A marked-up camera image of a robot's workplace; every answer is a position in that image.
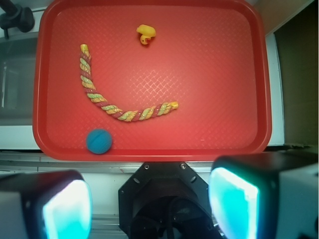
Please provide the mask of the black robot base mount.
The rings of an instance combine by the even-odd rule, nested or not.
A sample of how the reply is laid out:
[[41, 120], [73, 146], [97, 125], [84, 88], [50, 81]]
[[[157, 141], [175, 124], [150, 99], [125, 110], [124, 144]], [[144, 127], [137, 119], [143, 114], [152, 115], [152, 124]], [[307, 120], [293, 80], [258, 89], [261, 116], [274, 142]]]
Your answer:
[[220, 239], [208, 184], [185, 162], [146, 162], [118, 190], [130, 239]]

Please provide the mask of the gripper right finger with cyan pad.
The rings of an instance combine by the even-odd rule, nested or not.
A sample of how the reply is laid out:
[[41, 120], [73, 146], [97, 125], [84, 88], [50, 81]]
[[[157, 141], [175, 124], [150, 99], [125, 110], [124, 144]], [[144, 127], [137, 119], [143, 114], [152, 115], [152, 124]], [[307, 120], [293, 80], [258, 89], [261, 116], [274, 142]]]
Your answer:
[[304, 151], [221, 156], [208, 179], [212, 215], [227, 239], [316, 239], [319, 156]]

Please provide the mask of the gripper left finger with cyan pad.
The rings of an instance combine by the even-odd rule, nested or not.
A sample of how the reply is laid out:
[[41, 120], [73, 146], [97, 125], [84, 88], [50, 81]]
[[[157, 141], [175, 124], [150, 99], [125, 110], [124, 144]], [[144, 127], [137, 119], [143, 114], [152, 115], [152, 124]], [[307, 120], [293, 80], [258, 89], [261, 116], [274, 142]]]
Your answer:
[[74, 170], [0, 176], [2, 239], [87, 239], [92, 196]]

